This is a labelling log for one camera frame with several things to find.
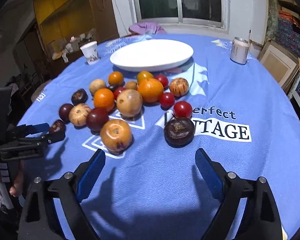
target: cherry tomato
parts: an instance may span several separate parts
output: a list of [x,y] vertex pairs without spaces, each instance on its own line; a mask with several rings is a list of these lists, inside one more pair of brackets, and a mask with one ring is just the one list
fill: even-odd
[[113,95],[114,95],[114,99],[117,100],[117,97],[118,95],[123,91],[123,90],[126,90],[124,87],[118,87],[114,92],[113,92]]
[[163,93],[160,97],[160,105],[164,109],[172,107],[174,104],[174,95],[172,93]]
[[166,76],[160,74],[160,75],[157,75],[157,76],[155,77],[155,79],[157,79],[157,80],[160,81],[160,83],[163,85],[164,89],[166,89],[166,88],[168,87],[168,85],[169,85],[169,80],[168,80],[168,78],[167,78]]
[[173,113],[176,118],[190,118],[192,115],[192,106],[186,101],[179,101],[174,105]]

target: wooden frame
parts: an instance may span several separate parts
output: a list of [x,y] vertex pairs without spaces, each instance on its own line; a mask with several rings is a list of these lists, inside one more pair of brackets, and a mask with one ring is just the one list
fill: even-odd
[[268,40],[257,58],[283,90],[291,86],[299,70],[298,58],[273,40]]

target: wooden cabinet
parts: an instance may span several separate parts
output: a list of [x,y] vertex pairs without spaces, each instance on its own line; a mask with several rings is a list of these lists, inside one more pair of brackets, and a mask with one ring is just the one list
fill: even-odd
[[[79,45],[119,37],[111,0],[33,0],[43,45],[52,58],[71,37]],[[90,39],[80,39],[80,35]]]
[[96,26],[104,26],[102,31],[98,31],[100,42],[116,39],[119,37],[117,24],[111,0],[90,0],[93,18]]

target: person's hand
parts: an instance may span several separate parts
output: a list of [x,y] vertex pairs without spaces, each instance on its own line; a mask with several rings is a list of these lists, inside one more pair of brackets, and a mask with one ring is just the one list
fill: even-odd
[[23,189],[23,162],[20,162],[19,173],[16,176],[13,186],[10,188],[9,192],[13,197],[18,197],[21,195]]

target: dark purple fruit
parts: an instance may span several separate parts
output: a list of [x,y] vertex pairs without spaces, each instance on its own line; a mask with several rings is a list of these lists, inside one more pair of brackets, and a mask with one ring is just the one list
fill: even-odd
[[69,122],[69,113],[72,108],[73,108],[72,104],[64,104],[60,107],[59,116],[63,122],[65,123]]
[[71,101],[75,106],[85,103],[88,100],[88,94],[84,89],[79,89],[72,95]]
[[96,107],[92,109],[87,116],[87,127],[91,131],[100,132],[101,128],[109,121],[108,112],[106,109]]
[[112,93],[114,93],[114,91],[116,91],[116,89],[119,87],[119,85],[111,85],[108,86],[107,89],[110,89],[112,91]]
[[61,130],[65,131],[65,124],[62,120],[56,120],[49,128],[49,133],[54,133]]
[[189,144],[194,137],[195,127],[188,118],[170,120],[164,127],[164,138],[174,148],[181,148]]

